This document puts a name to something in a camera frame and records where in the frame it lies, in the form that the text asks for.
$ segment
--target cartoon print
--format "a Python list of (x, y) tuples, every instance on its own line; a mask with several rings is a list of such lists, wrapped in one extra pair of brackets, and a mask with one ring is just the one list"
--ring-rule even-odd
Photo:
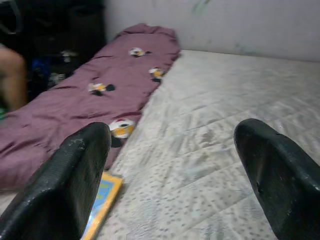
[(135, 128), (135, 122), (127, 118), (120, 118), (113, 121), (109, 128), (115, 138), (127, 139)]
[(116, 90), (116, 86), (113, 84), (109, 84), (108, 86), (106, 86), (105, 90), (107, 90), (108, 92), (114, 91)]
[(89, 92), (94, 92), (94, 91), (105, 92), (106, 85), (102, 83), (97, 83), (97, 84), (89, 83), (88, 91)]
[(135, 58), (142, 57), (145, 54), (146, 52), (139, 47), (134, 47), (129, 50), (129, 55), (134, 56)]
[(154, 82), (161, 82), (162, 78), (164, 77), (164, 74), (165, 72), (159, 68), (159, 67), (154, 67), (154, 68), (151, 68), (149, 70), (149, 73), (151, 74), (152, 78), (153, 78), (153, 81)]

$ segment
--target bedding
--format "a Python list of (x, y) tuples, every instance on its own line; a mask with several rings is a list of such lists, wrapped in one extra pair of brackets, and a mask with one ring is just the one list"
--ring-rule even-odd
[[(134, 57), (132, 48), (148, 54)], [(115, 125), (110, 167), (160, 84), (150, 70), (167, 72), (179, 51), (171, 29), (127, 28), (71, 77), (7, 114), (0, 125), (0, 189), (22, 187), (66, 137), (92, 122)]]
[(263, 120), (319, 160), (319, 79), (320, 63), (181, 51), (111, 167), (124, 188), (98, 239), (276, 240), (234, 128)]

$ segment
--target purple blanket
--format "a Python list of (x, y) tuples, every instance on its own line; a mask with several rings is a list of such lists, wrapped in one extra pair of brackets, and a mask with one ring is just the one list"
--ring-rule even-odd
[[(137, 55), (130, 55), (133, 48), (144, 54), (135, 50)], [(136, 124), (159, 86), (159, 75), (151, 69), (168, 71), (179, 51), (171, 29), (145, 24), (127, 28), (74, 75), (9, 113), (0, 125), (0, 189), (23, 187), (67, 136), (89, 123)], [(90, 84), (107, 88), (93, 94), (88, 91)], [(123, 144), (125, 129), (117, 131)], [(111, 148), (108, 166), (120, 146)]]

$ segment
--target yellow book cover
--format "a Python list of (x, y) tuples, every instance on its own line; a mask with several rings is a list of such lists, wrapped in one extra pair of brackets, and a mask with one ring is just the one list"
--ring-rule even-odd
[(81, 240), (93, 240), (96, 237), (122, 183), (123, 180), (119, 177), (111, 176), (107, 172), (102, 174), (98, 193)]

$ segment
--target quilted mattress cover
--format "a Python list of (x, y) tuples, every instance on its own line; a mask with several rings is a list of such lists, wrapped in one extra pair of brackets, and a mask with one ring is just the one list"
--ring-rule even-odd
[(98, 239), (276, 240), (233, 131), (263, 120), (317, 161), (319, 79), (320, 63), (183, 50), (111, 168), (124, 187)]

